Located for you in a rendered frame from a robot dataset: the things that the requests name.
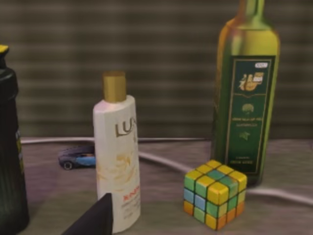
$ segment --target striped background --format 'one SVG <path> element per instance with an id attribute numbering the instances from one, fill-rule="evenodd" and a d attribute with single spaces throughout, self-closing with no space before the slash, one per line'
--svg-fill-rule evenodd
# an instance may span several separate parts
<path id="1" fill-rule="evenodd" d="M 238 0 L 1 0 L 23 136 L 91 136 L 104 70 L 125 70 L 141 137 L 210 137 L 219 32 Z M 272 138 L 313 138 L 313 1 L 268 0 L 282 55 Z"/>

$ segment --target bottle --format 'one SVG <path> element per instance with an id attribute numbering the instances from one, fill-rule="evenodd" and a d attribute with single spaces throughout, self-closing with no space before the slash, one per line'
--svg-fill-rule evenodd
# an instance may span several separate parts
<path id="1" fill-rule="evenodd" d="M 262 181 L 280 53 L 278 33 L 263 17 L 265 0 L 240 0 L 221 31 L 211 158 Z"/>
<path id="2" fill-rule="evenodd" d="M 8 46 L 0 46 L 0 234 L 15 235 L 29 222 L 21 138 L 15 98 L 15 72 L 5 63 Z"/>
<path id="3" fill-rule="evenodd" d="M 93 109 L 98 199 L 112 194 L 113 233 L 140 216 L 140 177 L 135 99 L 125 73 L 105 72 L 104 100 Z"/>

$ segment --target tabletop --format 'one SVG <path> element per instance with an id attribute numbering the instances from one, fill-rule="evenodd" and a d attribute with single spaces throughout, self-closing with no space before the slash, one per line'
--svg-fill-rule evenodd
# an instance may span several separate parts
<path id="1" fill-rule="evenodd" d="M 311 143 L 270 141 L 262 186 L 313 198 Z M 95 169 L 65 171 L 58 164 L 58 152 L 71 146 L 23 146 L 31 222 L 20 235 L 60 235 L 95 203 Z M 197 167 L 206 162 L 210 142 L 143 143 L 139 150 Z M 313 234 L 312 207 L 261 196 L 247 196 L 245 212 L 214 232 L 183 212 L 183 174 L 145 161 L 140 174 L 141 217 L 121 235 Z"/>

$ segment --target cord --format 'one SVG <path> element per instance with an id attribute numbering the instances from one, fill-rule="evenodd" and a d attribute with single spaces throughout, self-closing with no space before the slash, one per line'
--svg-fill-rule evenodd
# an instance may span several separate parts
<path id="1" fill-rule="evenodd" d="M 160 142 L 160 141 L 194 141 L 194 140 L 203 140 L 203 139 L 194 139 L 194 138 L 139 138 L 138 142 Z M 92 142 L 94 138 L 89 137 L 70 137 L 70 138 L 46 138 L 46 139 L 32 139 L 32 140 L 22 140 L 22 144 L 38 144 L 38 143 L 60 143 L 60 142 Z M 139 157 L 142 160 L 148 160 L 154 163 L 158 163 L 161 165 L 165 165 L 171 169 L 179 171 L 181 173 L 186 174 L 190 170 L 191 167 L 186 165 L 174 162 L 172 160 L 145 152 L 139 152 Z M 252 188 L 246 190 L 247 195 L 257 195 L 257 196 L 267 196 L 267 197 L 275 197 L 299 204 L 304 204 L 307 206 L 313 206 L 313 199 L 304 197 L 301 195 L 295 195 L 283 190 L 273 189 L 273 188 Z"/>

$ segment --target cube top face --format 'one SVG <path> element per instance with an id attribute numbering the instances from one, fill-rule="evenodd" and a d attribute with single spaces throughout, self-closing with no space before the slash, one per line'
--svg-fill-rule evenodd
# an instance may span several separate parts
<path id="1" fill-rule="evenodd" d="M 240 215 L 247 177 L 215 160 L 188 172 L 184 179 L 184 210 L 214 230 Z"/>

